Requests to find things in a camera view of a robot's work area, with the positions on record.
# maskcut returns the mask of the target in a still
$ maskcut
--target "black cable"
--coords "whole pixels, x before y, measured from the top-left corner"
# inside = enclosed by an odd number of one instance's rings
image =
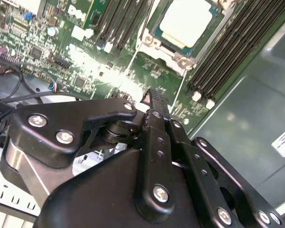
[[[52,91],[48,91],[48,92],[42,92],[42,93],[26,95],[26,96],[19,96],[19,97],[14,97],[14,98],[9,98],[9,99],[1,99],[0,101],[3,102],[3,103],[13,103],[13,102],[29,100],[29,99],[33,99],[33,98],[37,98],[37,97],[53,96],[53,95],[71,96],[71,97],[74,97],[74,98],[78,98],[80,100],[89,100],[85,96],[81,96],[81,95],[78,95],[78,94],[70,94],[70,93],[66,93],[66,92],[54,93]]]
[[[37,94],[31,87],[29,87],[29,85],[27,84],[27,82],[25,81],[24,78],[22,79],[22,84],[27,89],[27,91],[29,91],[31,94]],[[40,97],[36,97],[36,100],[37,100],[38,104],[43,104],[43,101],[41,100]]]
[[[20,71],[19,68],[17,68],[16,66],[14,66],[12,64],[9,64],[9,63],[7,63],[5,61],[2,61],[2,60],[0,60],[0,64],[5,65],[5,67],[0,70],[0,75],[4,71],[6,71],[7,69],[12,68],[14,71],[17,72],[17,76],[19,78],[15,88],[13,89],[13,91],[10,93],[10,95],[8,95],[6,97],[6,98],[11,98],[18,91],[18,89],[20,88],[20,85],[21,85],[21,82],[22,82],[22,79],[23,79],[23,74],[22,74],[22,72]]]
[[[51,81],[52,81],[53,83],[56,82],[56,81],[53,79],[53,77],[52,77],[48,72],[46,72],[46,71],[45,71],[44,69],[42,69],[42,68],[37,67],[36,65],[34,65],[34,64],[32,64],[32,63],[17,62],[17,63],[14,63],[14,65],[17,65],[17,66],[19,66],[19,67],[21,67],[22,65],[23,65],[23,66],[31,66],[31,67],[34,67],[34,68],[40,70],[42,73],[44,73],[49,79],[51,79]]]

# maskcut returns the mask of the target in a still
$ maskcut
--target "motherboard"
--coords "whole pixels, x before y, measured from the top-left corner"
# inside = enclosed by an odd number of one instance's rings
[[[273,1],[0,0],[0,56],[33,64],[23,73],[48,80],[38,70],[43,69],[61,90],[90,99],[122,96],[139,102],[147,89],[157,89],[189,133],[232,74],[206,80],[199,72],[207,72],[219,42],[235,38],[236,23],[254,18],[245,13],[256,15],[258,7],[269,12],[265,2]],[[220,47],[227,50],[224,43]],[[213,86],[199,85],[199,77]]]

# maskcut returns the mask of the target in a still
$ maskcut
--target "black linkage arm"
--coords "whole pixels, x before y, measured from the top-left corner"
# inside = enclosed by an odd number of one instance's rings
[[[127,150],[66,182],[46,182],[49,196],[40,198],[35,227],[285,227],[209,142],[188,139],[170,118],[165,97],[149,90],[142,103],[150,108],[146,113],[121,98],[15,111],[9,155],[3,158],[25,178],[30,178],[26,170],[36,170],[36,180],[46,181],[43,170],[59,177],[69,173],[78,154],[128,144]],[[11,153],[21,156],[17,160]],[[24,183],[32,183],[25,178]]]

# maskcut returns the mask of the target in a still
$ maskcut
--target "microchip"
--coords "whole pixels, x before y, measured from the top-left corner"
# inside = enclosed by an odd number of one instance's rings
[[[32,56],[34,59],[40,60],[41,59],[41,55],[42,55],[42,51],[39,48],[37,48],[37,47],[33,47],[32,48],[30,56]]]
[[[154,71],[159,71],[160,70],[160,67],[158,66],[158,65],[156,65],[155,67],[154,67]]]
[[[57,23],[57,18],[55,17],[50,17],[50,19],[48,20],[49,26],[56,26],[56,23]]]
[[[100,15],[99,14],[96,14],[92,20],[92,25],[97,25],[98,24],[98,21],[100,19]]]
[[[54,16],[57,16],[57,15],[58,15],[58,12],[59,12],[59,9],[58,9],[57,7],[55,7],[55,8],[53,9],[53,15],[54,15]]]
[[[2,12],[2,13],[6,13],[6,5],[4,5],[4,4],[1,4],[0,5],[0,12]]]
[[[69,69],[72,66],[72,63],[60,58],[60,57],[53,57],[54,63],[57,64],[58,66],[61,66],[64,69]]]
[[[109,61],[109,62],[107,63],[107,66],[108,66],[109,68],[112,68],[112,67],[114,66],[114,64]]]
[[[62,17],[62,16],[63,16],[63,13],[64,13],[64,11],[61,9],[61,10],[58,11],[57,16],[58,16],[58,17]]]
[[[5,27],[5,20],[6,20],[5,15],[0,14],[0,28],[2,29]]]
[[[83,80],[82,78],[77,77],[76,80],[75,80],[75,82],[74,82],[74,85],[77,86],[77,87],[79,87],[79,88],[82,88],[82,87],[84,86],[85,82],[86,82],[86,81]]]

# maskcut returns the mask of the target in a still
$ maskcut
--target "hex bolt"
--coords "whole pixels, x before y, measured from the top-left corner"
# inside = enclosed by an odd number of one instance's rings
[[[153,112],[153,115],[156,116],[156,118],[160,118],[161,117],[161,115],[158,112],[156,112],[156,111]]]
[[[270,220],[269,220],[267,214],[265,214],[264,212],[259,210],[258,215],[260,216],[260,218],[262,219],[263,222],[265,222],[266,224],[270,224]]]
[[[56,134],[56,139],[60,143],[70,144],[74,140],[74,137],[72,136],[70,132],[60,131]]]
[[[231,225],[231,222],[232,222],[231,217],[225,209],[219,208],[218,209],[218,216],[219,216],[220,220],[222,220],[226,225],[228,225],[228,226]]]
[[[279,225],[281,224],[280,219],[274,213],[270,212],[269,214],[277,224],[279,224]]]
[[[207,146],[207,143],[204,140],[200,139],[199,142],[202,146],[204,146],[204,147]]]
[[[125,103],[125,104],[124,104],[124,107],[125,107],[126,109],[128,109],[128,110],[133,110],[132,106],[131,106],[130,104],[128,104],[128,103]]]
[[[174,123],[174,126],[176,126],[177,128],[181,128],[181,125],[178,122],[174,121],[173,123]]]
[[[163,188],[162,186],[159,186],[159,185],[155,185],[154,188],[153,188],[153,194],[154,194],[154,197],[159,201],[159,202],[162,202],[162,203],[165,203],[168,201],[169,199],[169,195],[166,191],[165,188]]]
[[[47,120],[41,115],[32,115],[28,118],[28,123],[34,127],[44,127],[47,125]]]

